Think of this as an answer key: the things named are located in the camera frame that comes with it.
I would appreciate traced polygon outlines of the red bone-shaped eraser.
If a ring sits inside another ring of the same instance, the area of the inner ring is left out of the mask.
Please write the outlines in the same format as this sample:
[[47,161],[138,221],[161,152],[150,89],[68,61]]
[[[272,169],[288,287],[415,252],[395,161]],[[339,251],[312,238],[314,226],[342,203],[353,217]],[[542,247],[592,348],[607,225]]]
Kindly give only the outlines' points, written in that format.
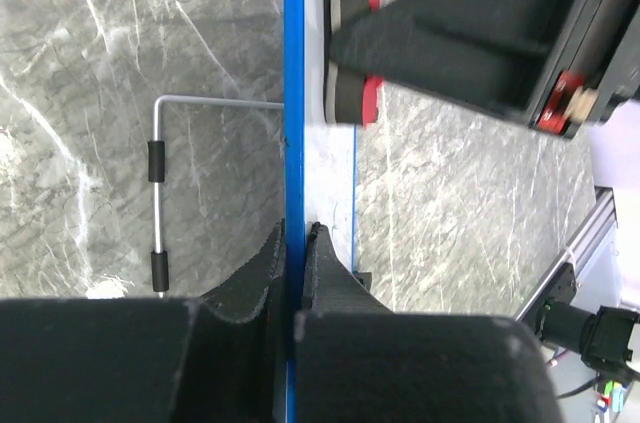
[[378,116],[382,79],[355,60],[366,41],[362,23],[381,0],[323,0],[324,118],[328,124],[367,126]]

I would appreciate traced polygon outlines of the blue framed whiteboard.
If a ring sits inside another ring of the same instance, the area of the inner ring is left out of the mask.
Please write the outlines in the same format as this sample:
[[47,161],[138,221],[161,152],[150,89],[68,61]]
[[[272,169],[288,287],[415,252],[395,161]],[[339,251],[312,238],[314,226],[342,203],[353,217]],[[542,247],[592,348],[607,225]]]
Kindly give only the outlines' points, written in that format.
[[339,260],[353,267],[356,130],[324,119],[324,0],[283,1],[286,281],[294,314],[314,223],[328,227]]

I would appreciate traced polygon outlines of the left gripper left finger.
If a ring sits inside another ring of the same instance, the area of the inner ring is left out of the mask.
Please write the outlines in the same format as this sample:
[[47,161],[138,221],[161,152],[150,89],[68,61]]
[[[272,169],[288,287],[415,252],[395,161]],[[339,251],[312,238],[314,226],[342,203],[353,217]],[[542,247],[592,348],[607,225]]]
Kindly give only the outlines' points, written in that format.
[[280,422],[284,229],[196,297],[5,299],[5,422]]

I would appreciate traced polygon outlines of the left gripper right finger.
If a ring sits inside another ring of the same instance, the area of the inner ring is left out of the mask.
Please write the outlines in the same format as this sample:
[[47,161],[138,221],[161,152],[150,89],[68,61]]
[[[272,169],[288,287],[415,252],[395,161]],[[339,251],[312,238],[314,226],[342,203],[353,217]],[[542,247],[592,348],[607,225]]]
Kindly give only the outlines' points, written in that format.
[[399,314],[309,234],[294,320],[299,422],[559,422],[529,330],[493,315]]

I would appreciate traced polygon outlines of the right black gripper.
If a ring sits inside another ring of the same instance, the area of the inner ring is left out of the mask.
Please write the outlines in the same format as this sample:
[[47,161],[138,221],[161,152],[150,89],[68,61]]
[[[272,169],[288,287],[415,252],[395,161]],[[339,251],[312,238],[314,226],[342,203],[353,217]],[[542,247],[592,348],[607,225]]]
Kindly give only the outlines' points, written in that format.
[[392,0],[362,23],[370,74],[572,137],[638,89],[639,0]]

